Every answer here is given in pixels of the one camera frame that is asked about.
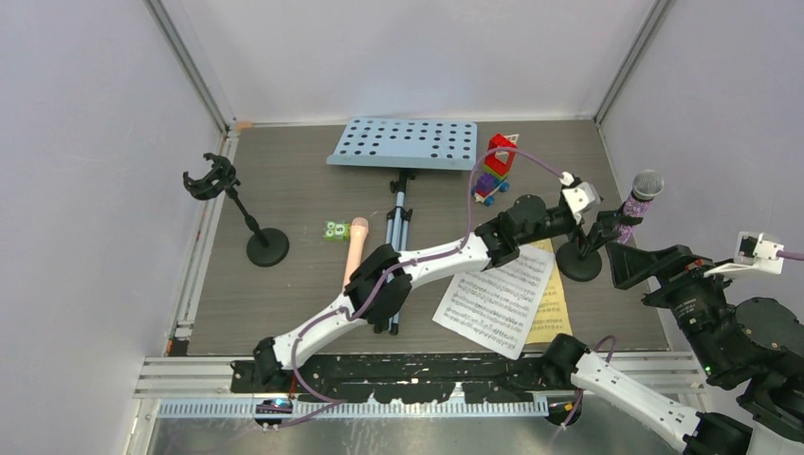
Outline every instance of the gray microphone grille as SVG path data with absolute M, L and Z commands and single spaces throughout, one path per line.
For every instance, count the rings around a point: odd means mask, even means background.
M 656 197 L 664 187 L 665 179 L 654 170 L 642 171 L 633 178 L 633 194 L 644 201 Z

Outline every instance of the gray table surface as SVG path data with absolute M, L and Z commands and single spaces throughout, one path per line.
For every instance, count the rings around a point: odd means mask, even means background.
M 385 241 L 385 214 L 394 203 L 389 181 L 397 171 L 383 168 L 328 166 L 343 126 L 265 127 L 245 129 L 234 159 L 241 200 L 263 227 L 283 230 L 290 252 L 270 268 L 246 257 L 250 236 L 235 205 L 223 206 L 210 265 L 189 347 L 190 355 L 243 355 L 263 337 L 281 335 L 316 314 L 340 289 L 347 244 L 324 241 L 327 220 L 370 223 L 364 257 Z M 554 167 L 592 182 L 604 198 L 601 209 L 616 209 L 620 200 L 612 170 L 591 121 L 485 122 L 481 144 L 496 133 L 520 134 L 519 147 Z M 408 186 L 406 208 L 413 209 L 408 249 L 436 246 L 466 231 L 468 173 L 421 171 Z M 559 184 L 548 172 L 518 157 L 509 176 L 511 189 L 490 208 L 472 204 L 474 224 L 508 209 L 522 194 L 557 203 Z M 596 213 L 587 215 L 591 223 Z M 564 238 L 554 239 L 558 248 Z M 626 350 L 665 350 L 667 342 L 656 310 L 639 301 L 646 287 L 629 291 L 612 287 L 604 256 L 603 273 L 592 282 L 562 277 L 570 323 L 588 344 L 608 334 Z M 362 327 L 325 347 L 324 353 L 437 353 L 486 351 L 482 346 L 432 322 L 449 279 L 411 293 L 397 337 L 376 335 Z M 528 345 L 538 351 L 544 345 Z

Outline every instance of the sheet music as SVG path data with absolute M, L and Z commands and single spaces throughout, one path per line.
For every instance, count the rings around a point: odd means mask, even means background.
M 545 251 L 553 253 L 553 244 L 550 239 L 534 242 Z M 553 268 L 550 280 L 547 281 L 547 288 L 544 289 L 544 296 L 539 304 L 539 311 L 533 320 L 525 344 L 530 343 L 549 343 L 558 334 L 572 335 L 573 329 L 570 327 L 570 315 L 567 312 L 567 300 L 564 297 L 564 286 L 561 284 L 561 277 L 558 274 L 558 267 Z
M 528 338 L 554 256 L 535 246 L 500 268 L 455 275 L 432 320 L 508 358 Z

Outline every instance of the round stand base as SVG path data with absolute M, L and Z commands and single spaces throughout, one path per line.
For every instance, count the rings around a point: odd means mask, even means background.
M 270 267 L 276 265 L 287 256 L 290 249 L 290 242 L 284 232 L 273 227 L 262 229 L 263 235 L 268 239 L 268 246 L 263 246 L 256 235 L 248 239 L 246 245 L 246 255 L 252 264 L 260 267 Z
M 600 253 L 593 251 L 587 257 L 580 257 L 580 249 L 573 243 L 562 245 L 556 253 L 558 270 L 570 280 L 588 282 L 594 280 L 603 269 Z

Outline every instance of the black microphone stand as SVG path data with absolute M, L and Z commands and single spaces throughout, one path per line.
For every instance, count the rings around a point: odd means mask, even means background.
M 260 229 L 257 220 L 246 211 L 246 207 L 240 202 L 240 197 L 234 188 L 240 185 L 240 180 L 236 178 L 234 166 L 226 157 L 204 154 L 204 158 L 212 161 L 212 170 L 198 180 L 193 180 L 188 173 L 184 173 L 182 175 L 184 188 L 199 201 L 212 199 L 224 191 L 243 213 L 246 218 L 246 226 L 254 234 L 246 244 L 246 255 L 251 263 L 260 267 L 270 267 L 281 262 L 290 249 L 287 236 L 274 227 Z
M 570 241 L 558 248 L 558 270 L 576 282 L 594 280 L 603 269 L 603 259 L 597 250 L 620 236 L 617 226 L 632 226 L 641 221 L 624 215 L 621 209 L 600 211 L 588 234 L 583 232 L 582 225 L 578 225 L 570 234 Z

